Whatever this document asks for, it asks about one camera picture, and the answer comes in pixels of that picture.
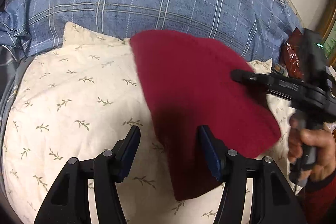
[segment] metal screw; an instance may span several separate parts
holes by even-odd
[[[70,163],[70,164],[75,164],[76,161],[77,161],[77,159],[76,159],[75,157],[73,157],[73,158],[70,158],[70,159],[68,160],[68,163]]]
[[[112,151],[112,150],[105,150],[104,153],[103,153],[103,155],[104,155],[105,157],[109,157],[109,156],[111,156],[112,154],[113,154],[113,151]]]
[[[270,157],[270,156],[266,156],[265,158],[264,158],[264,160],[267,162],[267,163],[271,163],[271,162],[273,162],[273,159]]]
[[[237,151],[236,151],[236,150],[233,150],[233,149],[230,149],[227,153],[228,153],[230,156],[236,156],[236,155],[237,155]]]

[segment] red towel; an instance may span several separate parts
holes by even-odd
[[[196,198],[219,185],[196,141],[197,126],[209,125],[229,149],[250,158],[280,138],[265,93],[251,96],[230,78],[233,69],[252,69],[220,41],[151,30],[136,34],[130,44],[176,200]]]

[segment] hand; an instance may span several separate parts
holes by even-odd
[[[312,181],[321,181],[331,175],[336,168],[336,145],[330,131],[326,127],[323,130],[302,129],[299,131],[297,129],[299,123],[295,115],[290,118],[289,124],[291,125],[288,137],[290,163],[295,163],[296,159],[302,157],[302,143],[317,147],[316,165],[312,170],[303,171],[299,180],[310,176]]]

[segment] blue plaid bedding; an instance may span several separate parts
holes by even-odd
[[[60,47],[67,21],[131,37],[171,29],[222,41],[247,61],[278,60],[299,20],[279,0],[6,0],[0,44],[20,59]]]

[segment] white pillowcase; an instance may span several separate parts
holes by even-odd
[[[262,73],[272,60],[252,61]],[[288,102],[268,96],[282,138],[268,151],[288,172]],[[27,69],[9,114],[3,173],[10,204],[24,223],[33,223],[54,179],[71,157],[92,159],[112,149],[131,125],[141,142],[129,176],[117,184],[121,205],[132,223],[212,224],[222,196],[220,186],[186,201],[174,199],[166,155],[156,140],[151,115],[128,40],[98,34],[68,22],[63,48],[35,58]],[[98,223],[94,182],[88,182],[90,213]],[[249,220],[252,180],[248,180],[243,224]]]

